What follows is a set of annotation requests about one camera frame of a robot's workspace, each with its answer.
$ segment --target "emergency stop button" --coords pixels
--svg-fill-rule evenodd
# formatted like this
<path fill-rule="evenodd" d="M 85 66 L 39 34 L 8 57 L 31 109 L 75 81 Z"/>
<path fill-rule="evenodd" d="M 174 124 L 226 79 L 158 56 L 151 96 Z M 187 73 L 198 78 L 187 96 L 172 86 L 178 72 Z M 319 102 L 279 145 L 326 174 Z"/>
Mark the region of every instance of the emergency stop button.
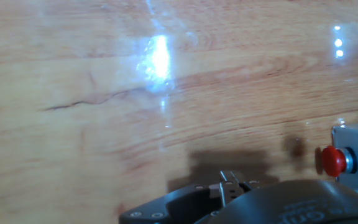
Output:
<path fill-rule="evenodd" d="M 323 150 L 321 160 L 325 172 L 331 177 L 339 177 L 339 174 L 347 169 L 345 155 L 334 146 L 327 146 Z"/>

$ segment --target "wooden table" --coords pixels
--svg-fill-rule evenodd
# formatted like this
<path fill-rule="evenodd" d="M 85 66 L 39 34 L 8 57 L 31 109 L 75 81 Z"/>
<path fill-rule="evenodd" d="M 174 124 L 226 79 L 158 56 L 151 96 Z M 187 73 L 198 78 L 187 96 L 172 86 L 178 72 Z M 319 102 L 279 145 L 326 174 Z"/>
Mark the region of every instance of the wooden table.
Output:
<path fill-rule="evenodd" d="M 2 224 L 117 223 L 219 169 L 327 179 L 342 123 L 358 0 L 0 0 Z"/>

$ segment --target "screw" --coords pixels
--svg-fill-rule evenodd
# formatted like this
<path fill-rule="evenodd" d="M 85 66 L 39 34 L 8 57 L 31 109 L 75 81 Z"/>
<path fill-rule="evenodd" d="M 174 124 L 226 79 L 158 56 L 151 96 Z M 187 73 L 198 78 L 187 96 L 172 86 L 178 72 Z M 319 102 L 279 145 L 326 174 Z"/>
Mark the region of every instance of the screw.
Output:
<path fill-rule="evenodd" d="M 142 215 L 142 212 L 132 212 L 129 216 L 131 217 L 139 217 Z"/>
<path fill-rule="evenodd" d="M 218 215 L 218 213 L 219 213 L 218 211 L 213 211 L 213 212 L 211 212 L 211 215 L 216 216 L 216 215 Z"/>
<path fill-rule="evenodd" d="M 159 217 L 163 217 L 164 216 L 164 213 L 161 213 L 161 212 L 156 212 L 156 213 L 153 213 L 152 217 L 153 218 L 159 218 Z"/>

